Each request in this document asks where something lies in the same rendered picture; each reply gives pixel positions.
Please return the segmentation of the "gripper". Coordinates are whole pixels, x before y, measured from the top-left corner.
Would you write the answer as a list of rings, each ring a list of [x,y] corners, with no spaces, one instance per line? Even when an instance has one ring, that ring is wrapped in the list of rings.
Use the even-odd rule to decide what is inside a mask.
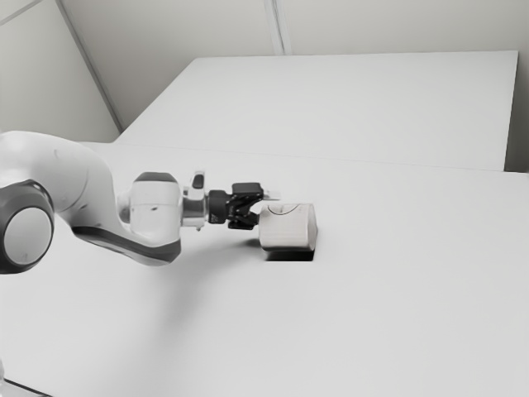
[[[208,222],[223,224],[228,220],[228,227],[237,230],[252,230],[259,224],[260,216],[249,208],[261,201],[279,201],[281,193],[264,189],[258,182],[234,183],[231,195],[224,190],[212,189],[207,194]],[[237,207],[230,208],[229,202]]]

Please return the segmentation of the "white ribbed mug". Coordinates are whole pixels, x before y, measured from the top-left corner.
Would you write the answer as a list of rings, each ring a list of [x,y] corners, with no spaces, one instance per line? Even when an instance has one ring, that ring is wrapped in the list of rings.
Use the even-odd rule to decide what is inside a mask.
[[[314,251],[317,218],[312,203],[277,203],[260,210],[259,241],[265,251]]]

